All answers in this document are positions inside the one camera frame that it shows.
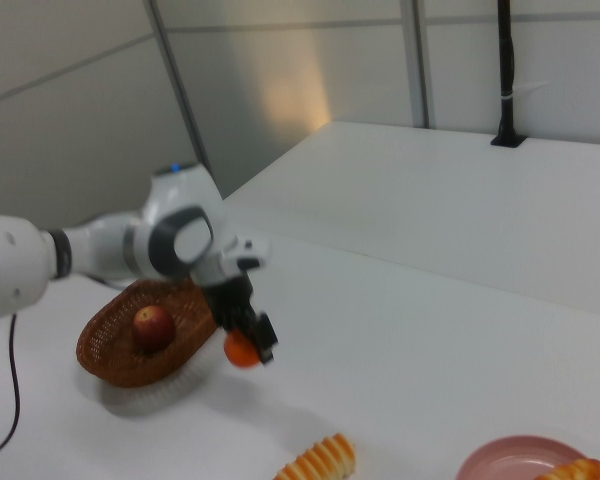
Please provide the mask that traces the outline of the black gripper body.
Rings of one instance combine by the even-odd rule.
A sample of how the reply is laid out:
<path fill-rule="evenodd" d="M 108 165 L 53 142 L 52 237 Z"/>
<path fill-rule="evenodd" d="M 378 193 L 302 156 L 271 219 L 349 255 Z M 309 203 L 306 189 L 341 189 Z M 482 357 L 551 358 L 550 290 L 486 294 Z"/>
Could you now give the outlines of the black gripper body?
<path fill-rule="evenodd" d="M 202 288 L 204 298 L 219 327 L 225 331 L 251 331 L 258 321 L 251 296 L 253 286 L 246 274 Z"/>

